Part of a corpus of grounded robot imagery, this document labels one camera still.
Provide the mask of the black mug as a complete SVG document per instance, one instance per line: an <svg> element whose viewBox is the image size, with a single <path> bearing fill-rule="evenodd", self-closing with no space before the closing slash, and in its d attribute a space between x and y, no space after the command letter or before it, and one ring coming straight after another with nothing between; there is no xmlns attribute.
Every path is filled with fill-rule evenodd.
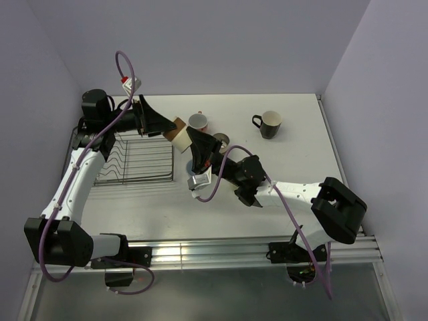
<svg viewBox="0 0 428 321"><path fill-rule="evenodd" d="M277 112L267 111L262 115L253 115L251 121L259 129L261 137L270 140L278 133L282 117Z"/></svg>

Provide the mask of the pink patterned mug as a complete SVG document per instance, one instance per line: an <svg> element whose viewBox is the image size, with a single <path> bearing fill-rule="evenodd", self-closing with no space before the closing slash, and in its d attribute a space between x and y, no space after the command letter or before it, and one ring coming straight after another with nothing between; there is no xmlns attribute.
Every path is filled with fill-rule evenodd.
<svg viewBox="0 0 428 321"><path fill-rule="evenodd" d="M198 111L198 113L190 115L188 119L188 126L198 131L206 132L208 128L208 119L202 113L202 111Z"/></svg>

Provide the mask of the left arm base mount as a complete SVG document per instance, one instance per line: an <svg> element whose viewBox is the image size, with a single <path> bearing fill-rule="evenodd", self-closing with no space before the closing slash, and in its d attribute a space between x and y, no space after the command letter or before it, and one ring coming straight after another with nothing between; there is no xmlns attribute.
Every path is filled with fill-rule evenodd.
<svg viewBox="0 0 428 321"><path fill-rule="evenodd" d="M131 272L104 272L104 283L109 288L127 288L134 281L136 268L150 269L152 259L151 246L131 247L125 235L118 235L120 247L118 254L91 261L95 270L113 270L117 268L132 268Z"/></svg>

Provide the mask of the light blue mug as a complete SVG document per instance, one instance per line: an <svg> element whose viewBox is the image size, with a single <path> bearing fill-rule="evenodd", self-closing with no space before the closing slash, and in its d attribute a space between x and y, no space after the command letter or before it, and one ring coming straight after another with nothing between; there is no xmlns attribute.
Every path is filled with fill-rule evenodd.
<svg viewBox="0 0 428 321"><path fill-rule="evenodd" d="M189 176L193 176L194 172L193 172L193 161L190 160L187 164L186 164L186 172Z"/></svg>

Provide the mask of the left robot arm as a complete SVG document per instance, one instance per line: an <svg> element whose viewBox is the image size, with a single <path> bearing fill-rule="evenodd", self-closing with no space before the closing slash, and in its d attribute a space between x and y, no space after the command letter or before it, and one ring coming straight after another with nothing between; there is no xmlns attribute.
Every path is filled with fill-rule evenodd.
<svg viewBox="0 0 428 321"><path fill-rule="evenodd" d="M38 218L24 225L36 262L84 267L93 259L106 257L115 267L129 262L125 235L91 236L80 226L84 206L98 173L108 160L119 132L137 131L157 136L177 125L153 110L139 96L129 109L111 108L112 99L101 89L82 96L82 123L72 144L70 163L48 206Z"/></svg>

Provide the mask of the aluminium mounting rail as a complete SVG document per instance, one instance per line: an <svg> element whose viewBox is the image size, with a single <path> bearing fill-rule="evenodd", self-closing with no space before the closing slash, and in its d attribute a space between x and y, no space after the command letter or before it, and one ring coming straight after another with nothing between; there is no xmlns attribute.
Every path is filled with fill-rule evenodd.
<svg viewBox="0 0 428 321"><path fill-rule="evenodd" d="M151 247L150 268L167 270L212 270L235 268L266 268L285 266L275 264L268 255L269 244L289 240L280 237L233 237L166 241L131 241L131 248ZM345 245L333 241L332 264L380 263L383 256L373 236L359 235L355 243Z"/></svg>

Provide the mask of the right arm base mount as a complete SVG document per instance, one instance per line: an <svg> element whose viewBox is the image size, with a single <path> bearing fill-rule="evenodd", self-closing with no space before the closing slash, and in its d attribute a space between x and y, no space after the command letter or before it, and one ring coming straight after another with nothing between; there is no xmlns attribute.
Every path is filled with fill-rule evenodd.
<svg viewBox="0 0 428 321"><path fill-rule="evenodd" d="M298 232L295 231L289 241L277 241L268 244L265 257L275 263L312 263L312 258L305 247L296 245Z"/></svg>

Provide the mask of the cream and brown tumbler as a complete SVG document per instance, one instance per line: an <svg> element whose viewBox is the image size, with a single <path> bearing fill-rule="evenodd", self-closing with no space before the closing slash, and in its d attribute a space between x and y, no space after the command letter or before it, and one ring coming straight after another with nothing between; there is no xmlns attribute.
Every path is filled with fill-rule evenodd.
<svg viewBox="0 0 428 321"><path fill-rule="evenodd" d="M177 126L176 129L163 132L163 136L181 153L183 154L192 144L192 141L187 133L187 123L181 118L175 117L173 123Z"/></svg>

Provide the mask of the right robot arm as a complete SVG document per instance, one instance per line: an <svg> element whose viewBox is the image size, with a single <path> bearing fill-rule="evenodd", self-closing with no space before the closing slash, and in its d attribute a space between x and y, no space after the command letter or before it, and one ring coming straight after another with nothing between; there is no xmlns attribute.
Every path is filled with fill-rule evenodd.
<svg viewBox="0 0 428 321"><path fill-rule="evenodd" d="M187 128L186 133L194 174L188 186L194 198L216 176L218 183L231 183L235 196L248 207L284 207L290 212L313 214L313 222L296 226L297 235L290 242L290 255L298 261L329 241L355 242L367 205L338 179L326 177L320 183L305 184L274 181L257 155L235 162L220 152L221 142L214 136L194 128Z"/></svg>

